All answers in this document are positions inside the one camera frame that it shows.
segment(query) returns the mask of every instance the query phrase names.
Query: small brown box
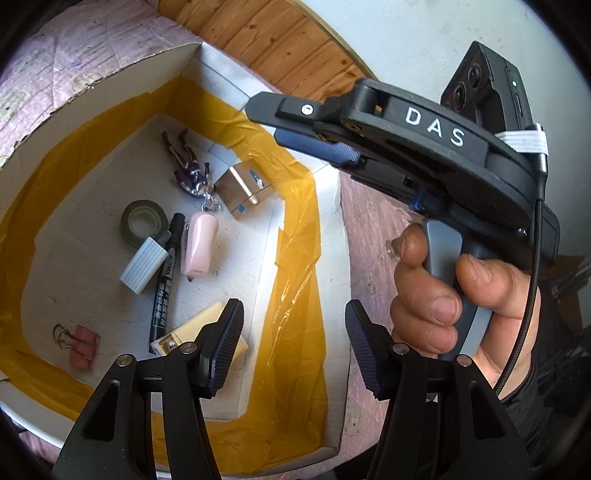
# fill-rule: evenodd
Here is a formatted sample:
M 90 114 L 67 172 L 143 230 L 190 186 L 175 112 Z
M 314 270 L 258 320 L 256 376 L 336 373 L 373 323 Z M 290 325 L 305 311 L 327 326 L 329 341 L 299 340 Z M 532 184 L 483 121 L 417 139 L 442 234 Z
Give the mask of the small brown box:
M 215 192 L 235 219 L 275 193 L 254 160 L 230 167 L 215 184 Z

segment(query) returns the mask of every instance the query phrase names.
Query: camera lens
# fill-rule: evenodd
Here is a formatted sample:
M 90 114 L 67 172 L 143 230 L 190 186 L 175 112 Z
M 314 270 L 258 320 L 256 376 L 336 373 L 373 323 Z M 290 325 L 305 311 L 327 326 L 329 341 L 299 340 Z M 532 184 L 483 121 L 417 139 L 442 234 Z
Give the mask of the camera lens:
M 464 102 L 466 101 L 466 87 L 463 83 L 458 85 L 453 91 L 453 107 L 456 111 L 462 110 Z
M 471 65 L 468 69 L 468 83 L 472 88 L 477 88 L 480 84 L 480 65 Z

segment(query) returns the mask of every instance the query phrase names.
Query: gray trigger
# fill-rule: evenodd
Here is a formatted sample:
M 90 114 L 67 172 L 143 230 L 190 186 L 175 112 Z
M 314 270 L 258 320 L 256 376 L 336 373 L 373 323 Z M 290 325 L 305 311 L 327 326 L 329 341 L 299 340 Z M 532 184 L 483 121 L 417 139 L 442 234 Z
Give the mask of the gray trigger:
M 456 261 L 462 251 L 462 234 L 432 218 L 425 218 L 421 227 L 429 247 L 425 269 L 434 277 L 453 285 L 456 279 Z

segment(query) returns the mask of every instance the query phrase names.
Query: wooden floor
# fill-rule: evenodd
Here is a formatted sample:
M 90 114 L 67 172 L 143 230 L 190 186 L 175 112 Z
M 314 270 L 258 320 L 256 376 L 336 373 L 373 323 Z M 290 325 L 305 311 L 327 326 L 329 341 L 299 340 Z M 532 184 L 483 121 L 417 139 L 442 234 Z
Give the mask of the wooden floor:
M 294 5 L 286 0 L 160 0 L 158 9 L 283 93 L 323 100 L 368 76 Z

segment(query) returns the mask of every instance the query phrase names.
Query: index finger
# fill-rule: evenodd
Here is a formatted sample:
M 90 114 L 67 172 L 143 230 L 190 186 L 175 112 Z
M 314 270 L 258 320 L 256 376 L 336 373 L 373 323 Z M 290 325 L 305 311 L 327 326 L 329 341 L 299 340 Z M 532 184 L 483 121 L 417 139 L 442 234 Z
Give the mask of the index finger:
M 427 237 L 418 224 L 406 227 L 404 232 L 392 241 L 392 247 L 394 247 L 398 258 L 408 268 L 423 265 L 429 252 Z

